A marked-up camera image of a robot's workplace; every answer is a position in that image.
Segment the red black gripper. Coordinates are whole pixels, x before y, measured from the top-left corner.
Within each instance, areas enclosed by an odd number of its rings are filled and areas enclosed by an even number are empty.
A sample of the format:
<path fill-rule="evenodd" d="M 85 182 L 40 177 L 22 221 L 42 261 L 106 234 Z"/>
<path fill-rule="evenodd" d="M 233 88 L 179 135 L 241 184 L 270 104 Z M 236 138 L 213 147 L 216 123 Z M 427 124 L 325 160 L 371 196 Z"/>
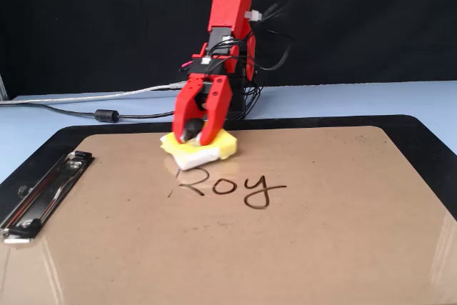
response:
<path fill-rule="evenodd" d="M 187 142 L 195 134 L 186 133 L 186 123 L 206 123 L 200 131 L 199 143 L 209 145 L 222 130 L 231 103 L 231 86 L 236 85 L 236 56 L 193 54 L 189 67 L 189 78 L 176 97 L 172 130 L 180 144 Z M 211 88 L 206 98 L 206 112 L 199 107 L 196 97 L 204 86 L 204 80 L 211 80 Z"/>

